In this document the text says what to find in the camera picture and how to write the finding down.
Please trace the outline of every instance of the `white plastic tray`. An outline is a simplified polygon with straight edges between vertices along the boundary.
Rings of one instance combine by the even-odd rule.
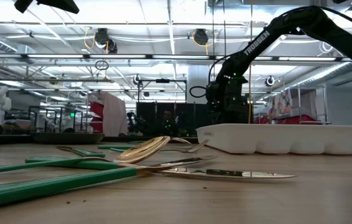
[[[234,154],[352,155],[352,126],[217,124],[196,131],[199,142]]]

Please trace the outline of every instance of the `table surface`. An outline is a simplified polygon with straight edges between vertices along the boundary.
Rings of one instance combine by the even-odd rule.
[[[105,152],[108,159],[118,153]],[[185,179],[161,174],[106,182],[0,207],[0,223],[348,223],[352,224],[352,156],[231,155],[215,149],[159,152],[140,164],[218,155],[190,167],[296,174],[285,180]],[[0,145],[0,166],[32,156],[77,157],[55,146]],[[0,174],[0,184],[96,172],[40,167]]]

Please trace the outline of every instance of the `yellow cable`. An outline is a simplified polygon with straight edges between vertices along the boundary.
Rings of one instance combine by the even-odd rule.
[[[93,49],[94,43],[95,43],[95,33],[94,33],[94,37],[93,37],[93,45],[91,45],[91,47],[89,47],[89,46],[87,45],[86,39],[84,39],[84,45],[86,45],[86,48],[88,48],[88,49]]]
[[[253,33],[253,0],[250,0],[250,42],[252,42],[252,33]],[[250,117],[252,116],[252,94],[250,93],[250,79],[252,78],[252,65],[249,65],[249,117],[248,117],[248,124],[250,124],[251,120]]]
[[[202,44],[197,43],[197,42],[194,40],[194,37],[195,37],[195,32],[193,32],[193,42],[194,42],[196,45],[198,45],[198,46],[206,47],[206,55],[208,55],[208,54],[209,54],[209,51],[208,51],[207,47],[208,47],[208,46],[211,46],[214,42],[211,43],[211,44],[202,45]]]

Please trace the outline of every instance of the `workbench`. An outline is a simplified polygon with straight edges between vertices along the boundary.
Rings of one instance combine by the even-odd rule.
[[[97,145],[77,146],[118,155]],[[284,180],[186,179],[152,174],[0,207],[0,223],[352,223],[352,156],[159,152],[142,165],[218,155],[190,167],[296,174]],[[33,156],[78,157],[53,145],[0,145],[0,166]],[[40,167],[0,173],[0,184],[95,172]]]

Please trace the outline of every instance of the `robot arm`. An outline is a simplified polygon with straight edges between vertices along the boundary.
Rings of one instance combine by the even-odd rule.
[[[320,7],[288,11],[273,19],[246,48],[230,55],[223,63],[215,82],[206,88],[206,98],[214,112],[230,111],[235,105],[241,105],[242,84],[248,82],[243,74],[254,58],[284,34],[308,35],[329,43],[352,59],[352,35],[338,27]]]

